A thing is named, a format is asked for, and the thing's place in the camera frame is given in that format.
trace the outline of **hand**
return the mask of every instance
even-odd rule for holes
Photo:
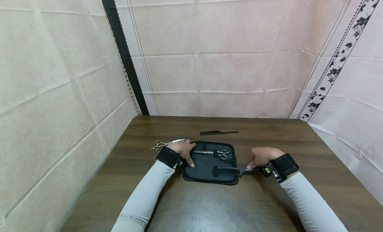
[[[177,152],[182,159],[186,160],[189,166],[194,168],[194,162],[191,159],[191,150],[195,147],[195,143],[191,144],[191,141],[187,139],[186,141],[170,143],[166,147]]]
[[[247,165],[247,169],[253,169],[256,166],[266,166],[271,160],[283,156],[285,153],[277,148],[272,147],[254,147],[251,149],[251,162]]]

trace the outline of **scissors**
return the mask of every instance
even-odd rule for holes
[[[219,158],[221,158],[223,161],[227,159],[226,154],[229,154],[231,151],[227,151],[223,149],[222,151],[217,151],[217,155]],[[213,151],[194,151],[194,153],[199,153],[199,154],[214,154]]]
[[[179,141],[184,141],[184,140],[185,140],[185,139],[178,139],[178,140],[171,141],[171,142],[167,142],[167,143],[163,143],[162,141],[156,141],[156,142],[154,142],[154,144],[156,144],[156,146],[153,147],[152,149],[150,149],[150,151],[152,151],[152,150],[158,151],[161,147],[164,147],[164,146],[166,146],[166,145],[169,145],[170,143],[179,142]]]

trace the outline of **brown table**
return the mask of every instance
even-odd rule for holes
[[[220,129],[234,134],[199,136]],[[232,144],[237,165],[252,147],[290,153],[302,173],[349,231],[382,231],[383,208],[317,134],[295,119],[139,116],[133,119],[61,231],[110,231],[126,200],[152,166],[156,140]],[[303,231],[284,190],[270,178],[245,174],[234,186],[189,182],[177,171],[164,187],[147,231]]]

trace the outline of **fabric backdrop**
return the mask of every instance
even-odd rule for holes
[[[101,0],[0,0],[0,231],[58,231],[136,115]]]
[[[291,118],[307,121],[383,204],[383,5],[352,0]]]
[[[115,1],[150,114],[288,118],[350,0]]]

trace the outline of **black floral pattern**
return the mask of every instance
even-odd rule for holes
[[[308,121],[313,113],[318,109],[322,101],[325,99],[328,91],[331,89],[335,80],[338,78],[342,68],[350,55],[351,50],[358,41],[362,31],[370,21],[371,15],[380,0],[363,0],[353,17],[350,26],[341,39],[337,50],[335,51],[331,61],[322,73],[320,80],[314,86],[312,93],[308,96],[303,108],[297,115],[297,119]]]

